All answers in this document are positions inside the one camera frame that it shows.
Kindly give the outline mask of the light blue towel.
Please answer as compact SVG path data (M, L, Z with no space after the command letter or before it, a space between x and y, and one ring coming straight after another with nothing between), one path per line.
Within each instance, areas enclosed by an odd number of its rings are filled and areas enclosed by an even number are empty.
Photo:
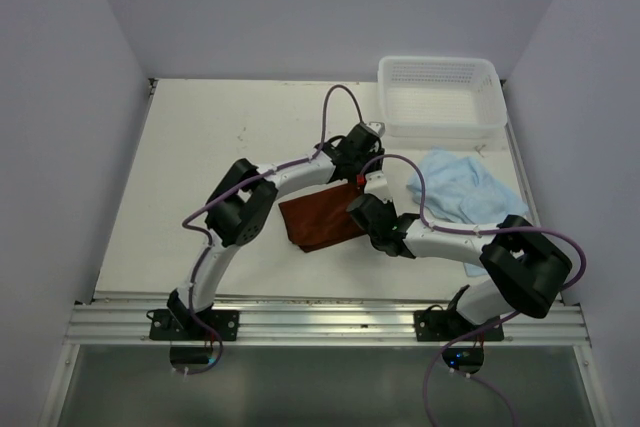
M418 164L406 187L415 203L426 188L425 208L437 219L460 224L500 223L508 215L526 216L529 208L519 194L496 179L471 157L434 149Z

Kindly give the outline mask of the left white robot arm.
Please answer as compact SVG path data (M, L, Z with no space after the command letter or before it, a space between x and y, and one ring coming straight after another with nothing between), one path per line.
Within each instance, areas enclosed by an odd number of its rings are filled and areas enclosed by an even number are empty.
M172 326L185 339L211 337L211 307L219 283L239 249L263 230L275 202L305 188L336 181L354 183L362 167L383 152L385 126L359 123L335 144L322 140L307 156L281 165L255 165L243 158L227 171L203 208L205 244L182 285L169 296Z

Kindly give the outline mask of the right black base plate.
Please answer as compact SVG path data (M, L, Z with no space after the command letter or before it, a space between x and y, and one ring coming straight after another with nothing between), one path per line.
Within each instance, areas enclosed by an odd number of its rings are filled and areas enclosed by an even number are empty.
M477 338L482 337L489 342L500 342L505 339L501 326L487 328L487 325L495 319L492 318L481 325L484 331L478 334ZM439 305L414 311L413 326L418 342L447 342L481 327L465 320L459 313L451 309L443 309Z

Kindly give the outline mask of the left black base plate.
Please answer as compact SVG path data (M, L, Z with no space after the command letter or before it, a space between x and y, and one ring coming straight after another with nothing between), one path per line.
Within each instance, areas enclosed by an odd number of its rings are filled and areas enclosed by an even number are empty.
M238 310L213 309L200 312L199 323L187 315L187 329L183 328L168 309L150 310L146 317L151 322L149 338L153 341L214 340L211 330L215 330L222 341L235 341L240 326Z

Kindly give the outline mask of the rust brown towel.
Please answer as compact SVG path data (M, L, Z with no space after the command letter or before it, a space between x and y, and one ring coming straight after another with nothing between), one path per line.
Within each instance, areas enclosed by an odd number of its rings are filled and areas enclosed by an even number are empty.
M325 249L365 235L347 212L360 195L353 184L281 202L279 209L289 241L304 253Z

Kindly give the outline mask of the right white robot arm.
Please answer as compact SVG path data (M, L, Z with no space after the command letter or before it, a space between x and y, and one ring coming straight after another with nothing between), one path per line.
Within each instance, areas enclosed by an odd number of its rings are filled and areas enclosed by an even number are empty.
M487 226L425 226L417 214L364 194L347 207L371 245L389 257L440 258L482 266L489 279L461 287L446 309L426 310L421 322L445 339L468 339L482 325L518 312L545 317L572 263L545 235L517 215Z

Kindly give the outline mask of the white plastic basket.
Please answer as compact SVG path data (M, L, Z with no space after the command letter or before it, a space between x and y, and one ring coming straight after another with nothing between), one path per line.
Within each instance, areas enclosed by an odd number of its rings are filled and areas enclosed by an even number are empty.
M481 58L385 56L378 104L394 137L489 138L508 122L497 71Z

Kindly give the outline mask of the aluminium mounting rail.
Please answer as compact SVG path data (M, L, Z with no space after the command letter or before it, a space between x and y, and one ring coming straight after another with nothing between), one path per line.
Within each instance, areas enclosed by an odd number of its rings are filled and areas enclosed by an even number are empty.
M101 299L73 308L64 342L75 345L150 345L159 299ZM215 307L239 317L233 346L408 347L417 343L413 314L427 305L373 300L227 297ZM560 303L544 319L519 316L503 324L497 347L588 346L582 311Z

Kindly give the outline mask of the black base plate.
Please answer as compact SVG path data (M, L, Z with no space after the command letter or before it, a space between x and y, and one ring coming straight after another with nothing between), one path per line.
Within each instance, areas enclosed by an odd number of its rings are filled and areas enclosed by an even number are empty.
M487 325L495 319L492 318L481 325L484 331L478 334L477 338L482 337L489 342L500 342L505 339L501 326L487 328ZM447 342L481 327L465 320L459 313L451 309L443 309L439 305L414 311L413 326L418 342Z
M213 309L200 312L199 323L187 315L187 329L183 328L168 309L150 310L146 317L151 322L149 338L153 341L214 340L211 330L215 330L222 341L235 341L240 326L238 310Z

